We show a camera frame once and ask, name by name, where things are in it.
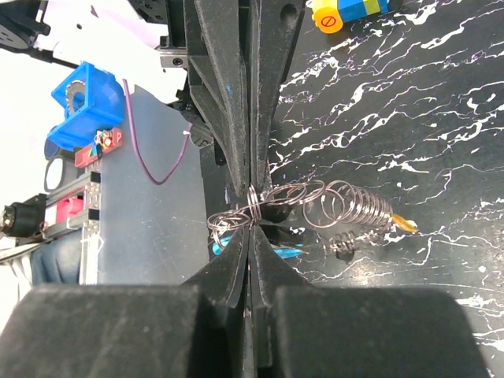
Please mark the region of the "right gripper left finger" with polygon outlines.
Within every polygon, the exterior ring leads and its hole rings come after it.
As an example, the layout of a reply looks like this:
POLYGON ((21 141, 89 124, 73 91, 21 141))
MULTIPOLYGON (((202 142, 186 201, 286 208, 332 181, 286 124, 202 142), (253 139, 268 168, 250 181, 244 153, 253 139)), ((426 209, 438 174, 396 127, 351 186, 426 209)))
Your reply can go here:
POLYGON ((1 335, 4 377, 239 377, 249 234, 180 286, 33 288, 1 335))

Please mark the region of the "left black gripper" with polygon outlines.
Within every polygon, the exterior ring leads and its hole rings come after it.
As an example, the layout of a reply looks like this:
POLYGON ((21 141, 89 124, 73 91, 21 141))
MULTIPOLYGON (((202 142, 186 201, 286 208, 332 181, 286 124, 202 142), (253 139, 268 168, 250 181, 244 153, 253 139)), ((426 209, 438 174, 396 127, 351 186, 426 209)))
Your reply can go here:
POLYGON ((137 13, 164 25, 156 50, 163 69, 187 69, 191 98, 224 152, 235 192, 267 186, 272 121, 304 17, 304 1, 252 1, 246 66, 237 1, 139 0, 137 13))

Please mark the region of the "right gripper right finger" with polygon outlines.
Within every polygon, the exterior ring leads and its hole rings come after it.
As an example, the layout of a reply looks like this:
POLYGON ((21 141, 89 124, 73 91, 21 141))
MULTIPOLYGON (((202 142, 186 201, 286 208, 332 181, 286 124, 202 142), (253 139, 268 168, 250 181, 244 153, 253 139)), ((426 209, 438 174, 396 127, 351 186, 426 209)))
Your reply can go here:
POLYGON ((485 377, 463 309, 445 292, 315 287, 250 230, 260 377, 485 377))

